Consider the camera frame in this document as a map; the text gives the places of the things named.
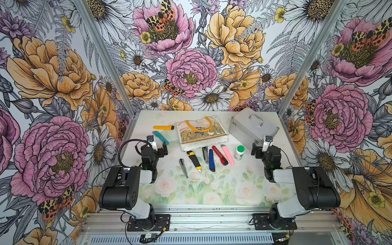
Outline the teal utility knife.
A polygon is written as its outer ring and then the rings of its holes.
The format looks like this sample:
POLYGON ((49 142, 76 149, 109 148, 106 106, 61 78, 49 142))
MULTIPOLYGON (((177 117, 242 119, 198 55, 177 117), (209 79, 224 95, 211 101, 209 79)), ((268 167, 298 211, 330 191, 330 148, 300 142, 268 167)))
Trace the teal utility knife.
POLYGON ((159 138, 159 140, 160 140, 162 143, 165 143, 166 145, 169 145, 169 141, 168 141, 160 132, 158 132, 158 131, 153 131, 153 134, 154 134, 157 138, 159 138))

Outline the small grey art knife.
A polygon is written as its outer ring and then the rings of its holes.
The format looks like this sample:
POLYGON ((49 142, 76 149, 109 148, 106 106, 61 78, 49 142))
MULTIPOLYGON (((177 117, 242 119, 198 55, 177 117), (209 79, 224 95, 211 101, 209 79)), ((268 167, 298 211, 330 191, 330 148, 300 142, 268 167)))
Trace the small grey art knife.
POLYGON ((185 166, 184 159, 181 158, 181 159, 179 160, 179 163, 180 163, 180 167, 181 167, 181 169, 182 169, 182 171, 183 171, 185 177, 188 178, 188 173, 187 173, 187 170, 186 170, 186 166, 185 166))

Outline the black yellow utility knife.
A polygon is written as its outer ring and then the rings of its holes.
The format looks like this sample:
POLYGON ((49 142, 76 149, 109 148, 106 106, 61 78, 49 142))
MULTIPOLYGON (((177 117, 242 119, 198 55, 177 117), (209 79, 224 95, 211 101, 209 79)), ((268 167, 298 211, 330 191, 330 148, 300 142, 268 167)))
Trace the black yellow utility knife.
POLYGON ((187 155, 190 158, 190 160, 192 161, 192 163, 194 164, 195 168, 197 169, 197 171, 201 172, 202 171, 202 167, 199 163, 199 160, 196 156, 196 154, 193 151, 187 151, 187 155))

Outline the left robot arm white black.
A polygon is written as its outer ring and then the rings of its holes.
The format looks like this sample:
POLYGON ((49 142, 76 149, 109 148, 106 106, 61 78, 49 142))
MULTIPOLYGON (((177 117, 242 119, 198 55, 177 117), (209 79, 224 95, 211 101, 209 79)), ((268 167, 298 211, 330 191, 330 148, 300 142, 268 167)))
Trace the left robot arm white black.
POLYGON ((123 165, 121 156, 118 156, 120 166, 110 169, 99 196, 99 205, 108 210, 123 211, 137 222, 153 224, 156 220, 154 207, 138 197, 139 185, 152 184, 156 181, 157 163, 159 158, 168 155, 167 144, 164 142, 162 147, 156 150, 152 143, 146 140, 130 139, 120 146, 119 151, 121 152, 126 144, 134 141, 145 144, 137 150, 141 156, 141 164, 127 167, 123 165))

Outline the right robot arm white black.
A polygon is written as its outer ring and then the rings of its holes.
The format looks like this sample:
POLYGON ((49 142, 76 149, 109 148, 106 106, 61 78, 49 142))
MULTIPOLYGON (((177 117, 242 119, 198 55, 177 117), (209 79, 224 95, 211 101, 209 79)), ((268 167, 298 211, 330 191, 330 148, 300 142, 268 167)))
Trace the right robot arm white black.
POLYGON ((256 230, 296 230, 295 219, 312 211, 337 208, 340 195, 324 169, 317 167, 281 167, 282 150, 276 146, 252 145, 251 155, 261 159, 264 175, 270 183, 293 184, 295 196, 275 203, 269 213, 254 213, 250 225, 256 230))

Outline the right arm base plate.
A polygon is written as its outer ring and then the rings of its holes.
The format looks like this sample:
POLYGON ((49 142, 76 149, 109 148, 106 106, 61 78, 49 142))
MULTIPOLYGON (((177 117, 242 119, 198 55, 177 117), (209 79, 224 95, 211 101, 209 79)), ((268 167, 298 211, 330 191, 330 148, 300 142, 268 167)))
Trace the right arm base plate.
POLYGON ((252 214, 255 230, 297 230, 294 218, 271 218, 267 213, 252 214))

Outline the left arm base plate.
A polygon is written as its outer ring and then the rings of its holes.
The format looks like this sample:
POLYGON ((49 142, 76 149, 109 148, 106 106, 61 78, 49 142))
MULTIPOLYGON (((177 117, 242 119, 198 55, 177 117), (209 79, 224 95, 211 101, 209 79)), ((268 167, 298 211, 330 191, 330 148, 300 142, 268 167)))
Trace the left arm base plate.
POLYGON ((132 219, 130 218, 126 226, 127 232, 161 232, 164 228, 169 230, 170 214, 155 214, 150 215, 147 219, 132 219))

